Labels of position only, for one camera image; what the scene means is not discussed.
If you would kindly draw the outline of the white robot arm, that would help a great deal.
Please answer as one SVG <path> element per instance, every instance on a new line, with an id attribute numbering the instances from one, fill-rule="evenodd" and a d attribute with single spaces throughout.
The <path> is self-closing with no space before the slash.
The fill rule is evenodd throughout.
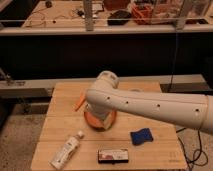
<path id="1" fill-rule="evenodd" d="M 118 77 L 101 72 L 86 91 L 86 101 L 100 120 L 117 110 L 213 135 L 213 96 L 118 89 Z"/>

